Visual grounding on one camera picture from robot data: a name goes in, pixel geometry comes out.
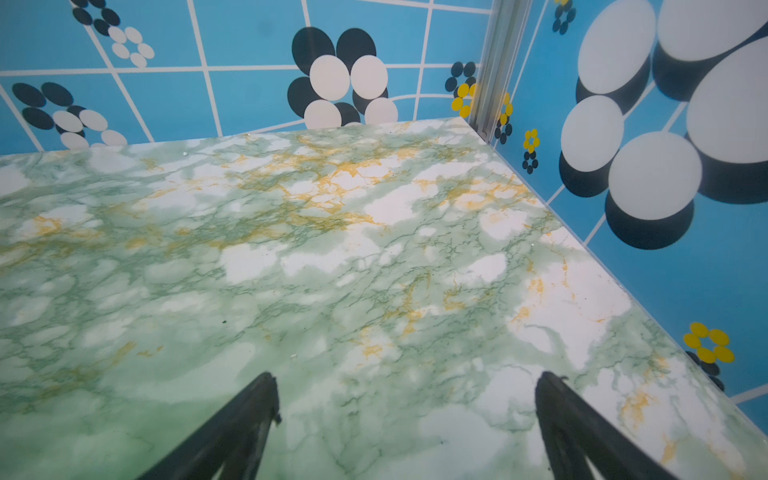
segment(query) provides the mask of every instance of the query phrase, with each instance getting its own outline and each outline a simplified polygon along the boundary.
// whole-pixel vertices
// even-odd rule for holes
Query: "green marble tabletop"
[[[141,474],[262,371],[259,478],[551,478],[544,370],[681,478],[768,442],[461,119],[0,158],[0,472]]]

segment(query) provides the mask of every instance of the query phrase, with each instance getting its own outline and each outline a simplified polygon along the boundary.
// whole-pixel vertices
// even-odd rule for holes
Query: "black and white circle pattern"
[[[123,30],[119,27],[120,15],[111,8],[107,8],[106,0],[70,0],[70,3],[72,15],[78,22],[83,25],[93,25],[97,32],[114,41],[112,52],[118,57],[130,58],[131,62],[139,68],[146,67],[147,60],[154,58],[154,49],[144,43],[144,37],[136,28],[127,27]],[[93,19],[87,10],[89,4],[101,10],[101,18]],[[136,45],[137,51],[131,53],[128,48],[130,44]]]
[[[296,66],[308,76],[290,84],[288,105],[307,128],[360,124],[361,114],[367,124],[398,120],[397,107],[389,100],[386,66],[365,31],[343,32],[334,47],[319,28],[302,28],[293,37],[292,52]],[[350,86],[354,105],[339,101]]]
[[[578,72],[561,179],[580,197],[608,190],[606,221],[625,243],[678,241],[696,194],[768,201],[768,2],[665,0],[657,20],[647,0],[617,0],[592,22]],[[650,132],[620,149],[623,115],[651,73],[663,94],[690,102],[687,134]]]
[[[13,85],[12,91],[21,103],[28,105],[22,110],[22,117],[27,123],[41,130],[51,130],[55,127],[66,148],[80,150],[88,147],[128,144],[122,134],[108,129],[109,123],[104,115],[74,104],[74,98],[69,90],[57,83],[46,82],[39,90],[29,84],[17,83]],[[64,109],[49,114],[42,110],[48,102]],[[89,144],[86,139],[86,128],[92,131],[90,135],[96,134],[101,142]]]

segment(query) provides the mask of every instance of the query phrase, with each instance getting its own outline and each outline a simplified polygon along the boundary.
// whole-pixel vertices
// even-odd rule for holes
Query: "large white circle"
[[[113,43],[112,51],[120,58],[128,58],[131,56],[131,53],[128,51],[128,47],[121,43]]]
[[[341,112],[327,100],[315,100],[306,106],[304,123],[307,128],[341,127]]]
[[[53,121],[66,131],[81,131],[83,129],[83,122],[81,122],[76,115],[73,115],[66,110],[55,112],[53,114]]]
[[[105,130],[101,132],[101,141],[110,147],[128,145],[128,140],[122,134],[114,130]]]
[[[139,53],[145,58],[154,58],[154,49],[145,43],[140,43],[138,46]]]
[[[80,112],[80,121],[83,125],[91,130],[104,131],[107,130],[107,119],[104,115],[93,110],[83,110]]]
[[[766,22],[766,0],[664,0],[659,43],[679,60],[704,60],[747,40]]]
[[[682,210],[701,184],[701,159],[679,135],[655,131],[624,145],[608,173],[608,188],[626,214],[660,220]]]
[[[563,157],[574,169],[592,172],[605,166],[621,146],[624,117],[616,102],[603,95],[585,98],[563,124]]]
[[[61,142],[70,150],[82,150],[88,148],[88,141],[78,134],[66,131],[61,134]]]
[[[310,67],[310,84],[326,100],[340,100],[349,91],[349,71],[335,55],[321,55]]]
[[[768,160],[768,37],[739,48],[704,77],[686,122],[691,141],[712,158]]]
[[[147,66],[147,59],[144,58],[144,56],[140,53],[132,53],[131,61],[134,62],[134,65],[139,68],[144,68]]]
[[[128,37],[128,40],[132,41],[133,43],[141,43],[143,40],[141,33],[133,27],[128,27],[125,29],[125,36]]]
[[[656,38],[656,14],[647,0],[618,0],[592,22],[578,52],[578,75],[587,90],[607,94],[640,70]]]
[[[352,65],[352,88],[367,100],[377,98],[386,88],[389,76],[384,62],[375,55],[363,55]]]
[[[388,98],[374,98],[366,107],[365,118],[368,125],[391,124],[397,121],[397,106]]]
[[[107,33],[109,34],[109,38],[112,40],[115,40],[117,43],[125,43],[126,37],[125,33],[123,33],[122,30],[120,30],[119,27],[111,26]]]

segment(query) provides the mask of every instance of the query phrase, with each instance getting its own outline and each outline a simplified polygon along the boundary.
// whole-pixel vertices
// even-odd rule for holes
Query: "wall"
[[[766,22],[764,0],[535,0],[494,143],[768,432]]]
[[[466,115],[491,3],[3,2],[0,154]]]

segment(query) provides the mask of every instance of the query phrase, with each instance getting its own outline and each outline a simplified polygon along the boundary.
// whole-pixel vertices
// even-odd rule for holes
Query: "marble surface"
[[[259,478],[551,478],[568,383],[681,478],[768,442],[461,119],[0,159],[0,472],[140,474],[258,373]]]

